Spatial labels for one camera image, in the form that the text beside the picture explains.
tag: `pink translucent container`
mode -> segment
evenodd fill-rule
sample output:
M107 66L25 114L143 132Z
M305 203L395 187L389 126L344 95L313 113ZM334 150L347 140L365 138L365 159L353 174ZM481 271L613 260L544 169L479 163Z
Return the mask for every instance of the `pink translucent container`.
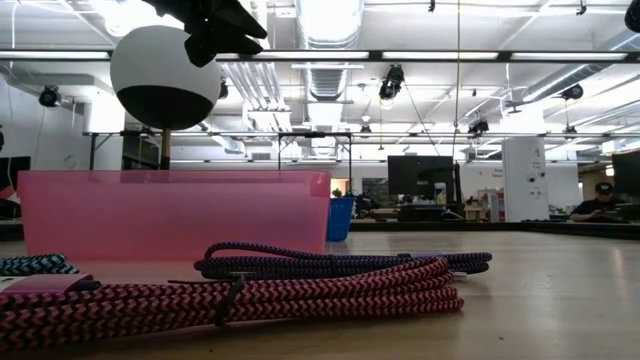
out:
M24 171L27 253L195 261L242 241L320 254L330 181L324 171Z

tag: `ventilation duct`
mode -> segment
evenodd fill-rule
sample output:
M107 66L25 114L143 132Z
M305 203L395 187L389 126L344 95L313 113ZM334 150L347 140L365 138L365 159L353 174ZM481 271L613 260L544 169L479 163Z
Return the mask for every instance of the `ventilation duct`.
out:
M354 48L358 42L364 0L296 0L298 32L301 45L313 50L342 50ZM305 80L307 95L320 103L307 105L312 125L337 126L342 115L348 70L309 69ZM317 155L333 153L327 149L326 139L313 139L312 146L322 146Z
M602 49L606 51L621 52L638 51L640 50L640 35L634 34L630 31L624 31L607 41L606 45L604 45ZM542 81L526 88L521 95L522 101L524 103L532 103L558 94L612 65L613 64L585 64L565 66L555 73L547 76Z

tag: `person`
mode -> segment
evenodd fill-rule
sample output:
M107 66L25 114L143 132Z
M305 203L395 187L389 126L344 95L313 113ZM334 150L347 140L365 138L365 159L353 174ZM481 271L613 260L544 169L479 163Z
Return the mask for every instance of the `person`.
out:
M613 211L616 205L624 203L614 196L613 184L601 182L596 185L595 190L598 196L593 200L583 201L569 218L575 222L618 222L606 215L607 211Z

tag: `black and white ball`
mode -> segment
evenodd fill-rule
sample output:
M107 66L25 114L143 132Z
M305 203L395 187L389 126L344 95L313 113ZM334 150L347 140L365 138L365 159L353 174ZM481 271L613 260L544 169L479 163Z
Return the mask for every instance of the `black and white ball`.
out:
M111 58L111 82L122 106L158 129L183 130L204 120L220 95L220 66L191 64L188 34L166 26L138 28Z

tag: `wooden table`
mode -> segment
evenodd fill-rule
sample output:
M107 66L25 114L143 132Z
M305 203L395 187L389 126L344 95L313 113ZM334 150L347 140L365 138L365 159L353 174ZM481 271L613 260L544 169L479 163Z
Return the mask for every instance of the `wooden table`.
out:
M329 250L489 251L494 260L488 273L455 283L466 300L457 314L232 324L2 359L640 358L638 242L509 232L352 233ZM0 256L22 252L20 243L0 244ZM121 281L125 268L104 278ZM165 264L160 275L171 276L171 268L175 277L191 271L188 264ZM160 275L149 281L161 281Z

